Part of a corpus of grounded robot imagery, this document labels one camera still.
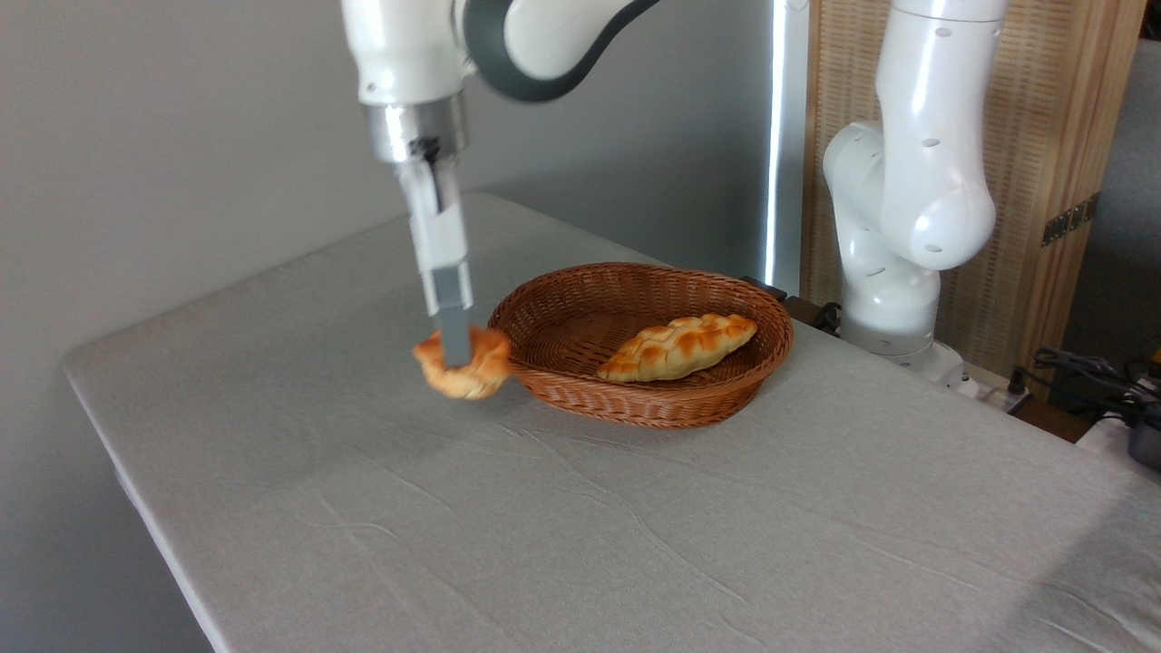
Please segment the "white wall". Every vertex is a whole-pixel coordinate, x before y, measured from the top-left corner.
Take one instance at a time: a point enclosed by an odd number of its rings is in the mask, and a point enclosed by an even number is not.
[[[403,211],[337,1],[0,0],[0,650],[205,651],[59,369]],[[545,107],[469,85],[468,188],[760,273],[764,0],[666,0]]]

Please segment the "bread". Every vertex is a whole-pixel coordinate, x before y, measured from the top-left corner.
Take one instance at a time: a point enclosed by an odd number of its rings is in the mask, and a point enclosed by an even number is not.
[[[597,375],[608,381],[659,381],[687,376],[721,361],[750,340],[758,324],[741,315],[678,317],[629,338]]]
[[[448,369],[444,366],[444,344],[439,331],[412,347],[411,353],[423,368],[427,385],[450,399],[478,400],[490,397],[512,373],[509,356],[512,343],[503,331],[468,326],[471,340],[471,363]]]

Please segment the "croissant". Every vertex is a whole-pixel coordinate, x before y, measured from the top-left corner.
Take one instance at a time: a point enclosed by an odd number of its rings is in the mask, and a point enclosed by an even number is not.
[[[758,324],[741,315],[678,317],[629,338],[597,376],[608,381],[661,381],[712,367],[750,340]]]
[[[468,326],[471,342],[471,361],[459,368],[444,366],[444,344],[440,332],[412,347],[427,385],[450,399],[486,399],[496,394],[512,373],[509,356],[512,343],[503,331]]]

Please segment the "wicker basket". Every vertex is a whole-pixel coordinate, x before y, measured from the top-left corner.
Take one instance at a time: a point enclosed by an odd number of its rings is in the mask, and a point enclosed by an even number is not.
[[[596,376],[641,329],[706,313],[743,315],[758,331],[717,365],[676,381]],[[786,309],[744,281],[632,263],[538,277],[496,307],[489,326],[512,339],[515,375],[536,397],[577,415],[650,429],[706,426],[734,415],[786,360],[794,340]]]

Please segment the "table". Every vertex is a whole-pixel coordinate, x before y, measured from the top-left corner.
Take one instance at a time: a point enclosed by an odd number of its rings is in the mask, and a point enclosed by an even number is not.
[[[464,202],[477,321],[649,260]],[[1161,488],[796,326],[706,429],[444,400],[396,220],[65,367],[222,652],[1161,650]]]

